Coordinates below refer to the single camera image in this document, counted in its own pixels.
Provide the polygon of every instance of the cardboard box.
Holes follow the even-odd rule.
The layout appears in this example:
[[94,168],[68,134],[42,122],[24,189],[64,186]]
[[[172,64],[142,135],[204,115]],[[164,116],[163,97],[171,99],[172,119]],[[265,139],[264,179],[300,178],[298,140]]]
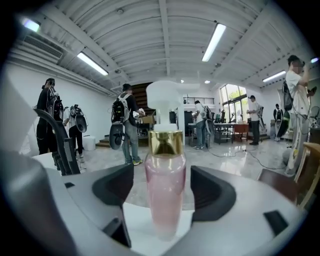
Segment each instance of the cardboard box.
[[139,117],[143,124],[155,124],[155,117],[153,115]]

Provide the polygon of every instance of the white t-shirt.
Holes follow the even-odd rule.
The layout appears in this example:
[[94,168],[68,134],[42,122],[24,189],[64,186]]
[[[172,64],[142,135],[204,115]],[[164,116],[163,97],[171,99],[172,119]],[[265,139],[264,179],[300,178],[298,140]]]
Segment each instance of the white t-shirt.
[[[257,103],[257,101],[252,102],[251,105],[252,105],[252,110],[258,111],[259,108],[260,108],[260,106]],[[259,121],[259,116],[258,116],[257,113],[250,114],[250,117],[251,117],[251,121]]]
[[196,123],[199,123],[203,120],[201,113],[204,111],[204,106],[201,103],[197,103],[195,104],[195,110],[200,112],[195,120]]
[[307,97],[307,88],[298,84],[301,76],[292,70],[286,73],[285,81],[291,97],[293,98],[293,108],[291,113],[299,113],[301,115],[308,115],[310,104]]
[[66,119],[69,119],[69,122],[68,122],[68,128],[70,129],[71,127],[75,126],[76,125],[76,120],[74,117],[72,117],[70,115],[70,107],[68,107],[64,113],[63,113],[63,121],[65,121]]

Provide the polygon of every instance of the gold bottle cap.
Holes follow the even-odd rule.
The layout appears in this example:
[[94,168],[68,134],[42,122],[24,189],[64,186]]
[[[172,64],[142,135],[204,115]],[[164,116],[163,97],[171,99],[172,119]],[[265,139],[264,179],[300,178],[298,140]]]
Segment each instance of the gold bottle cap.
[[183,132],[149,131],[149,151],[153,156],[177,156],[184,152]]

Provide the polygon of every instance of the fluorescent light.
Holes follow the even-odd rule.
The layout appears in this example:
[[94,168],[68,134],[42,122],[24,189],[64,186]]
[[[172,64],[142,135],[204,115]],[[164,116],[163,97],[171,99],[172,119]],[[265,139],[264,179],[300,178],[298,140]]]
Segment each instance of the fluorescent light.
[[83,60],[85,63],[87,63],[92,68],[94,68],[96,71],[100,72],[102,75],[104,75],[104,76],[108,75],[107,71],[105,71],[102,67],[100,67],[97,63],[95,63],[92,59],[90,59],[83,52],[80,52],[77,57],[79,59]]
[[277,77],[280,77],[280,76],[284,75],[285,73],[286,73],[286,71],[282,70],[282,71],[279,72],[279,73],[276,73],[276,74],[274,74],[274,75],[272,75],[272,76],[269,76],[269,77],[263,79],[262,82],[264,82],[264,83],[265,83],[265,82],[268,82],[268,81],[270,81],[270,80],[272,80],[272,79],[274,79],[274,78],[277,78]]
[[30,29],[34,32],[37,32],[40,25],[35,23],[34,21],[32,21],[31,19],[28,19],[28,18],[24,18],[22,20],[22,25],[24,25],[27,29]]
[[315,62],[317,62],[319,60],[319,58],[313,58],[312,60],[311,60],[311,63],[315,63]]
[[225,30],[226,30],[225,25],[222,25],[222,24],[216,25],[213,35],[211,37],[210,43],[208,45],[208,48],[206,49],[203,55],[203,58],[202,58],[203,62],[208,62],[210,60],[211,55],[214,53]]

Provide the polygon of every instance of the window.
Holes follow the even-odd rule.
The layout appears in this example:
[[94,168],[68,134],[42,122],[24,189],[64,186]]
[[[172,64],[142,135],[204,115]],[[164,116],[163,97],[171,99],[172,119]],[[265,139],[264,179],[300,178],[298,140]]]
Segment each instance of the window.
[[221,95],[222,95],[222,102],[227,102],[228,97],[227,97],[227,91],[225,86],[221,88]]
[[226,84],[220,89],[222,97],[222,106],[225,111],[225,121],[228,123],[231,121],[247,121],[249,114],[248,98],[246,88],[234,85]]

